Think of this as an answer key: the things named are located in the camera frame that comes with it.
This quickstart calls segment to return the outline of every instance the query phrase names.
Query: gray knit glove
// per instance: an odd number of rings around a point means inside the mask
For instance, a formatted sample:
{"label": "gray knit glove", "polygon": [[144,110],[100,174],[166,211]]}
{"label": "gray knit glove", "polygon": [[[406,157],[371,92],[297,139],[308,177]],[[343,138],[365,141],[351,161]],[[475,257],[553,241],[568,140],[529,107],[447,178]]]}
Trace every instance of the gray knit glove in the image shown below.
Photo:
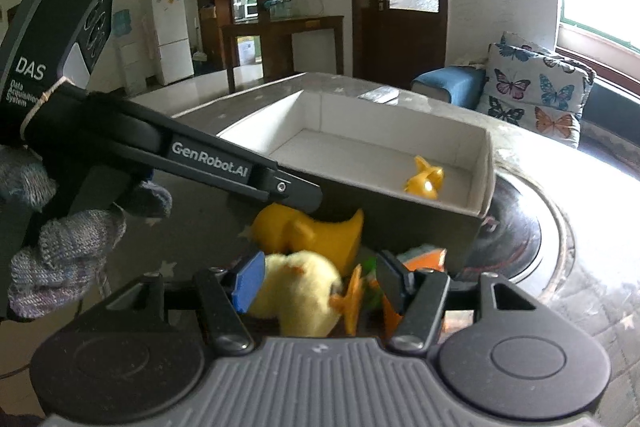
{"label": "gray knit glove", "polygon": [[[0,219],[12,200],[42,211],[55,192],[55,182],[35,156],[26,150],[0,148],[0,201],[5,207]],[[15,314],[35,319],[80,299],[124,235],[122,210],[142,217],[168,217],[172,199],[165,188],[145,181],[116,203],[107,210],[52,219],[42,227],[37,247],[14,255],[8,297]]]}

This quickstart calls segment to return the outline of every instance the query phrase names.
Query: white refrigerator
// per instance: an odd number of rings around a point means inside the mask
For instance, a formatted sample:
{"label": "white refrigerator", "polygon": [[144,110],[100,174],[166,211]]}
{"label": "white refrigerator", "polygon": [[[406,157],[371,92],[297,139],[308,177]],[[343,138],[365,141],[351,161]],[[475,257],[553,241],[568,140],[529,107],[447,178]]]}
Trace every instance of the white refrigerator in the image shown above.
{"label": "white refrigerator", "polygon": [[151,0],[158,80],[163,85],[193,76],[184,0]]}

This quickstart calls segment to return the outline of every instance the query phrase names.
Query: remote control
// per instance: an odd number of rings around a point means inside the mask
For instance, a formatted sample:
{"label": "remote control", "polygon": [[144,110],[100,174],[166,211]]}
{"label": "remote control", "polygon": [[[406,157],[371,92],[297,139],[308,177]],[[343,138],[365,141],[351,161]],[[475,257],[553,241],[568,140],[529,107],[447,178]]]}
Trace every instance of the remote control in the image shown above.
{"label": "remote control", "polygon": [[361,94],[358,98],[363,100],[369,100],[369,102],[386,103],[397,98],[400,95],[400,90],[391,86],[381,86],[377,89],[367,91]]}

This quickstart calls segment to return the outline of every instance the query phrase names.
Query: blue gripper pad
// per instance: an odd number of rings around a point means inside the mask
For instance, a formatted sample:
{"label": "blue gripper pad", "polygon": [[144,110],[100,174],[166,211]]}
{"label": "blue gripper pad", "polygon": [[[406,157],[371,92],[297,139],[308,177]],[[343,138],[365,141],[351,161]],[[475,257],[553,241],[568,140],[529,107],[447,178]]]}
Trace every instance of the blue gripper pad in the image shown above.
{"label": "blue gripper pad", "polygon": [[238,313],[246,313],[264,281],[264,252],[259,251],[236,272],[229,298]]}

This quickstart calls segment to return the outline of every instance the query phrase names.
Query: box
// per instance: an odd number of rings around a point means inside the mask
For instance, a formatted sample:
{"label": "box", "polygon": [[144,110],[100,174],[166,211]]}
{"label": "box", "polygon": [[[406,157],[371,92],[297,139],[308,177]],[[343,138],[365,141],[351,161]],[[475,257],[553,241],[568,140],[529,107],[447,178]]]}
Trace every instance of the box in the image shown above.
{"label": "box", "polygon": [[[318,183],[316,219],[340,221],[362,208],[364,245],[394,253],[438,245],[453,273],[464,266],[494,193],[486,129],[404,107],[302,90],[218,135]],[[437,201],[403,190],[416,155],[444,168]]]}
{"label": "box", "polygon": [[241,66],[255,64],[255,42],[253,37],[238,37],[238,62]]}
{"label": "box", "polygon": [[216,7],[215,6],[207,6],[204,8],[200,8],[200,16],[203,19],[215,19],[216,18]]}

